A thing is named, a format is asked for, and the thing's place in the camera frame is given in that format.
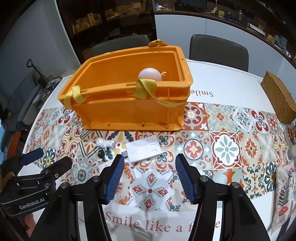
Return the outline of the person left hand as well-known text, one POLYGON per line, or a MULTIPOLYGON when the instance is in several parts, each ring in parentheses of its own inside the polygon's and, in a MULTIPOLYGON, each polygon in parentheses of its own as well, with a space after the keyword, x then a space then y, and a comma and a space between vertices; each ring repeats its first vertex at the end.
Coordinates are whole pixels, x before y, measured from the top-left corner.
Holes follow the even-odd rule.
POLYGON ((32 233, 34 231, 34 228, 36 226, 33 214, 32 213, 27 214, 24 217, 24 222, 25 222, 25 225, 26 225, 26 234, 27 234, 28 237, 31 237, 31 235, 32 235, 32 233))

